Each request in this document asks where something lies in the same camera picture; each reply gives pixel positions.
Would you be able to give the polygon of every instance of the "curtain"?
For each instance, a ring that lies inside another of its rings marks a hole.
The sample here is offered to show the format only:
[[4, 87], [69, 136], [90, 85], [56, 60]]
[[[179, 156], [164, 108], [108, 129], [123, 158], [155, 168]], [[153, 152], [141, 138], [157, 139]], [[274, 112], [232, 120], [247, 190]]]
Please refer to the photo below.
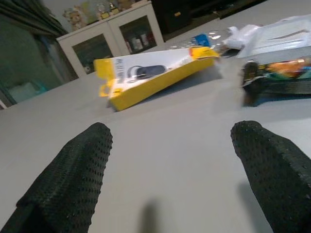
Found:
[[40, 0], [0, 0], [0, 14], [35, 35], [57, 38], [68, 33]]

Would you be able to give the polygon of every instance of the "gray table surface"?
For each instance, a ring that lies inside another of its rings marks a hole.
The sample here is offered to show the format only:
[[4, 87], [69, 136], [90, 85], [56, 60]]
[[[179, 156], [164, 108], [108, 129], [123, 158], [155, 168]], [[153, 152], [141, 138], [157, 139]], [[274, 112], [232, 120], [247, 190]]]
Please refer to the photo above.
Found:
[[[310, 12], [309, 0], [269, 0], [168, 44]], [[223, 59], [220, 71], [208, 68], [122, 112], [98, 97], [102, 81], [95, 76], [0, 111], [0, 227], [65, 143], [99, 121], [114, 143], [90, 233], [151, 232], [143, 226], [155, 219], [157, 233], [271, 233], [230, 129], [257, 120], [311, 154], [311, 100], [242, 107], [240, 69], [236, 58]], [[148, 206], [155, 213], [149, 219], [142, 214]]]

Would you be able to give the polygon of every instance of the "blue package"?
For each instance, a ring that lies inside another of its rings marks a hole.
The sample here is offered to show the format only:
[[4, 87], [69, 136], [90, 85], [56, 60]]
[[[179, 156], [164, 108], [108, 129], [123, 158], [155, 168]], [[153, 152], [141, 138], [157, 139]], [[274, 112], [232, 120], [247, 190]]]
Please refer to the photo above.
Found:
[[195, 38], [198, 45], [210, 47], [210, 43], [208, 41], [206, 34], [199, 34], [199, 35], [195, 36], [194, 38]]

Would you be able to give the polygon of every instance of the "textured black mesh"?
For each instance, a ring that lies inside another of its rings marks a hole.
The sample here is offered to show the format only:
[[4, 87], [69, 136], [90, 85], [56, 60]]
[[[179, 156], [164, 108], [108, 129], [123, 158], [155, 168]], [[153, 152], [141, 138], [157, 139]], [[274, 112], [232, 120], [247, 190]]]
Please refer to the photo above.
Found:
[[70, 140], [44, 169], [17, 208], [34, 204], [57, 233], [86, 233], [111, 150], [110, 130], [95, 123]]
[[255, 121], [231, 130], [251, 188], [275, 233], [310, 232], [311, 160]]

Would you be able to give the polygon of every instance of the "white cabinet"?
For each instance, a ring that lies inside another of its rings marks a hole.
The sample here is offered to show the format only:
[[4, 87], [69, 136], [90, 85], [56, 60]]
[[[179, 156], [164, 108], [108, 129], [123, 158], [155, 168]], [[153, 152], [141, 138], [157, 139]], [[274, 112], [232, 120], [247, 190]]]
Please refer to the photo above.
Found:
[[79, 77], [94, 72], [95, 59], [135, 54], [164, 43], [150, 1], [57, 40]]

